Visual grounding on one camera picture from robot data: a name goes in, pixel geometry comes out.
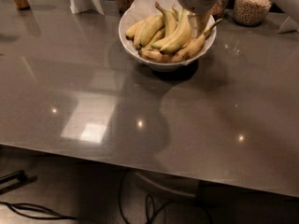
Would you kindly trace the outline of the glass jar of chickpeas right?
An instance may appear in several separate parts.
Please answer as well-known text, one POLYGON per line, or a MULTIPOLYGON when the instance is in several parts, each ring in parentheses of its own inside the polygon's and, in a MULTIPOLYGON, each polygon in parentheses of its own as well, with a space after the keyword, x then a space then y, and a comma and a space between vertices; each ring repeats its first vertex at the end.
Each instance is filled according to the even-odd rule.
POLYGON ((235 0, 234 20, 242 25, 259 25, 268 14, 270 0, 235 0))

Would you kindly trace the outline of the brown-spotted banana at bottom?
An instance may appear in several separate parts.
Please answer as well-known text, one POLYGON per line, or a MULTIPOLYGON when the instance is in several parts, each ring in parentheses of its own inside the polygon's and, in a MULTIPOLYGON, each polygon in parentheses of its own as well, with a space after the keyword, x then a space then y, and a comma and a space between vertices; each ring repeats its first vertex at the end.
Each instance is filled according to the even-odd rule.
POLYGON ((146 60, 157 63, 170 63, 172 59, 171 55, 162 54, 160 51, 154 49, 141 49, 138 54, 140 57, 146 60))

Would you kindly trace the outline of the green banana upright centre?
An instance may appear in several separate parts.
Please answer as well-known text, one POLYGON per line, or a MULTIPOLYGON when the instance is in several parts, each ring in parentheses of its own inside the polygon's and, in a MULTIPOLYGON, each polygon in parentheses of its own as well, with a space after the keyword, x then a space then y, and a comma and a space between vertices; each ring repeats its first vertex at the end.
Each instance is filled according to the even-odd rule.
POLYGON ((171 10, 164 9, 158 2, 155 7, 160 10, 164 15, 165 36, 170 36, 177 28, 177 20, 171 10))

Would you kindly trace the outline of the white ceramic bowl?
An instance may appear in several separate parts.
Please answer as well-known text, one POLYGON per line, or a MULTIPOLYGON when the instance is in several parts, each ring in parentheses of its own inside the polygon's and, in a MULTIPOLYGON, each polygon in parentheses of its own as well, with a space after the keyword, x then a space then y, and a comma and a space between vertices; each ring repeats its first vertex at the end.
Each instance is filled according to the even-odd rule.
MULTIPOLYGON (((172 5, 172 7, 174 7, 178 12, 181 12, 181 10, 182 10, 182 6, 179 4, 179 2, 177 0, 172 5)), ((214 18, 212 16, 210 16, 206 27, 213 24, 214 22, 215 22, 214 18)), ((126 50, 126 52, 128 54, 130 54, 139 63, 143 63, 143 64, 147 65, 148 67, 150 67, 151 69, 158 71, 158 72, 174 71, 174 70, 179 69, 182 66, 187 66, 190 63, 196 61, 199 57, 201 57, 207 53, 207 51, 212 46, 212 44, 216 38, 216 33, 217 33, 217 29, 215 26, 214 29, 212 30, 211 35, 206 39, 206 43, 202 47, 201 51, 198 52, 194 57, 192 57, 186 61, 178 62, 178 63, 173 63, 172 61, 170 63, 157 63, 157 62, 149 61, 149 60, 146 60, 146 59, 140 57, 138 54, 139 50, 134 47, 134 42, 132 40, 128 40, 125 37, 125 32, 131 25, 132 24, 128 24, 127 22, 123 21, 121 18, 121 21, 119 24, 119 37, 120 37, 120 40, 121 40, 121 43, 122 43, 124 49, 126 50)))

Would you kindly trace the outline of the glass jar of nuts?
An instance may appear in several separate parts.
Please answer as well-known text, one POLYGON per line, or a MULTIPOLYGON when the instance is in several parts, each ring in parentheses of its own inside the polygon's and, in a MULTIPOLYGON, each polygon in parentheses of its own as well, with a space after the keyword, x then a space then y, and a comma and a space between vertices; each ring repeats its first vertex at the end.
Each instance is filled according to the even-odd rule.
POLYGON ((227 8, 229 0, 218 0, 212 8, 212 16, 215 20, 220 19, 224 15, 224 11, 227 8))

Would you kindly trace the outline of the white table pedestal base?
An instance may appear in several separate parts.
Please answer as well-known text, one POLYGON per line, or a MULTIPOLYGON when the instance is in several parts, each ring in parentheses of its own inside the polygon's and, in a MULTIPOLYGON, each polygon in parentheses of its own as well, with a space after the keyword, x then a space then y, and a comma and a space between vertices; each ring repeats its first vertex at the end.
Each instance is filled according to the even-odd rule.
POLYGON ((194 201, 198 188, 195 179, 150 171, 135 171, 135 182, 149 193, 184 202, 194 201))

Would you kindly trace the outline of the ripe banana at right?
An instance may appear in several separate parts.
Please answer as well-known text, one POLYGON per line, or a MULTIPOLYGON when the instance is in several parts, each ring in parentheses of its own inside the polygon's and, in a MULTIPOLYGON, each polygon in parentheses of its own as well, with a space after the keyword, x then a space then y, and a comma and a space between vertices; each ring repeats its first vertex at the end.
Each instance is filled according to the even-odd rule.
POLYGON ((218 25, 220 22, 221 19, 218 19, 213 24, 209 25, 205 29, 205 31, 201 35, 199 35, 196 39, 194 39, 189 45, 176 52, 171 58, 171 61, 173 63, 178 63, 194 57, 198 52, 201 51, 202 47, 206 43, 206 39, 211 35, 214 27, 218 25))

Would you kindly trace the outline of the black metal floor bracket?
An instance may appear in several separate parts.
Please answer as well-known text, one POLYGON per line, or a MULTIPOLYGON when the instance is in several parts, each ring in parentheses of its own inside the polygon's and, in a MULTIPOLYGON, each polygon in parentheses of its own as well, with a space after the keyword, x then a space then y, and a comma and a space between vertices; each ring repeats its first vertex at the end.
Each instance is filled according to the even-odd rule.
POLYGON ((0 177, 0 195, 37 181, 37 177, 27 175, 23 170, 0 177))

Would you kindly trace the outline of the yellow banana at left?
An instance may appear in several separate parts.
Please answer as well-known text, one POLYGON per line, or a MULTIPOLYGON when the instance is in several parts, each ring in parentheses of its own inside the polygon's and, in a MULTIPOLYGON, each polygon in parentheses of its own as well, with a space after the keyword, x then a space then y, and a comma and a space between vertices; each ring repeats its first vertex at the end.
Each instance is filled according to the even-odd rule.
POLYGON ((125 37, 134 42, 136 49, 145 47, 156 32, 164 26, 164 16, 154 14, 131 25, 125 32, 125 37))

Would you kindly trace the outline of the white paper bowl liner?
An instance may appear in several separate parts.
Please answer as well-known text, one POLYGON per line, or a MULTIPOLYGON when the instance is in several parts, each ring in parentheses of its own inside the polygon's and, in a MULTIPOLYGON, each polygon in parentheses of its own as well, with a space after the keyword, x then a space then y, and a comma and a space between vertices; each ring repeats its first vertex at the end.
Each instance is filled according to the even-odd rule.
POLYGON ((169 9, 176 0, 135 0, 130 8, 123 14, 122 20, 128 24, 146 19, 152 14, 159 13, 155 3, 159 3, 162 8, 169 9))

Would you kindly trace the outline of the large front yellow-green banana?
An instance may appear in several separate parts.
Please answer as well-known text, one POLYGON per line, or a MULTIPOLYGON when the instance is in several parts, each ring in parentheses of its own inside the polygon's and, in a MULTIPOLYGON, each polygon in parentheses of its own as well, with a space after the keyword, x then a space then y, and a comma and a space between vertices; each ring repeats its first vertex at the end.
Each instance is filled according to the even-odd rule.
POLYGON ((151 47, 159 50, 162 54, 174 54, 191 38, 192 27, 188 15, 190 12, 183 8, 181 10, 176 30, 163 39, 154 42, 151 47))

